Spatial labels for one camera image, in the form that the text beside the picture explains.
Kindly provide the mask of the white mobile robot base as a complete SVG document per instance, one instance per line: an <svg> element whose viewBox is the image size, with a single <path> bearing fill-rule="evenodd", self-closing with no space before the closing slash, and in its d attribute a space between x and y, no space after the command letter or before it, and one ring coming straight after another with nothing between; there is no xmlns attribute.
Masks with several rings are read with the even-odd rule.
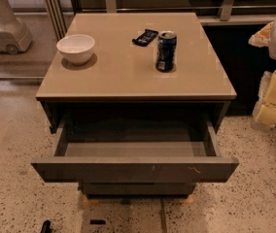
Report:
<svg viewBox="0 0 276 233"><path fill-rule="evenodd" d="M14 14L8 0L0 0L0 52L26 52L32 43L27 25Z"/></svg>

